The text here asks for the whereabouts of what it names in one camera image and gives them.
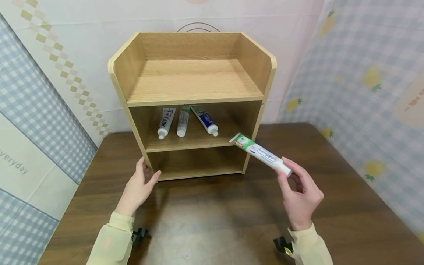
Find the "checkered wallpaper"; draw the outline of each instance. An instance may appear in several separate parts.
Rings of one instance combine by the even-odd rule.
[[[46,56],[55,62],[55,68],[58,74],[63,77],[69,90],[74,93],[78,104],[86,112],[86,115],[92,121],[100,135],[106,136],[110,127],[106,123],[103,115],[99,113],[97,104],[90,96],[82,78],[78,76],[74,63],[71,62],[68,54],[64,52],[64,47],[59,43],[58,37],[51,31],[52,26],[48,23],[46,15],[40,10],[36,0],[11,0],[12,3],[21,11],[20,16],[28,21],[29,28],[34,31],[34,37],[37,41],[43,43],[43,50]]]
[[[80,183],[96,146],[1,15],[0,113]],[[59,221],[1,187],[0,205],[0,264],[36,264]]]
[[[0,65],[0,112],[79,183],[96,146],[1,16]]]
[[[59,221],[0,190],[0,263],[37,264]]]
[[[332,0],[323,12],[279,121],[315,125],[420,235],[424,128],[393,112],[424,71],[424,2]],[[424,104],[421,93],[404,111]]]

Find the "brown table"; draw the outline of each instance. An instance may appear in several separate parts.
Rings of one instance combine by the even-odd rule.
[[[261,126],[257,142],[324,192],[313,220],[334,264],[424,264],[419,240],[313,126]],[[140,156],[132,133],[105,138],[40,264],[85,264]],[[159,182],[134,225],[151,238],[129,264],[289,264],[272,242],[287,226],[275,173],[252,158],[244,176]]]

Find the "white toothpaste tube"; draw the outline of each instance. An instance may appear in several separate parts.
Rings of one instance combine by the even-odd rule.
[[[193,110],[194,114],[196,114],[203,127],[205,127],[205,130],[213,136],[218,136],[218,126],[203,107],[200,105],[190,105],[190,108]]]
[[[188,117],[190,113],[190,106],[184,105],[180,110],[180,117],[178,118],[177,135],[184,137],[187,131]]]
[[[160,120],[158,135],[159,139],[163,140],[168,135],[172,120],[174,119],[175,108],[163,108],[162,119]]]
[[[287,177],[291,175],[292,170],[284,165],[284,161],[281,158],[272,154],[262,146],[256,144],[254,141],[250,140],[243,134],[236,134],[236,136],[234,136],[229,142],[253,155],[274,170],[280,168],[287,175]]]

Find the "toothpaste cap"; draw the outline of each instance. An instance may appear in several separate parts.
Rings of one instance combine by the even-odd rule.
[[[293,170],[289,169],[288,167],[286,167],[286,165],[281,164],[280,165],[281,170],[284,172],[284,174],[287,175],[287,177],[290,177],[291,173],[293,173]]]
[[[165,139],[166,133],[164,131],[161,131],[161,132],[158,133],[158,135],[159,135],[159,139],[163,140],[163,139]]]
[[[217,130],[217,129],[212,129],[212,130],[211,130],[211,134],[212,134],[213,136],[218,136],[218,130]]]
[[[177,135],[180,136],[180,137],[184,137],[186,130],[187,130],[187,128],[185,128],[184,126],[178,127],[177,128]]]

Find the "wooden cabinet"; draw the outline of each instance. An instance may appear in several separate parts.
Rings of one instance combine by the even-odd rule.
[[[232,147],[238,132],[255,139],[276,59],[244,33],[136,33],[109,60],[110,78],[137,143],[159,180],[244,173],[249,155]],[[218,125],[208,134],[193,112],[176,135],[182,104],[201,104]],[[162,108],[176,107],[158,139]]]

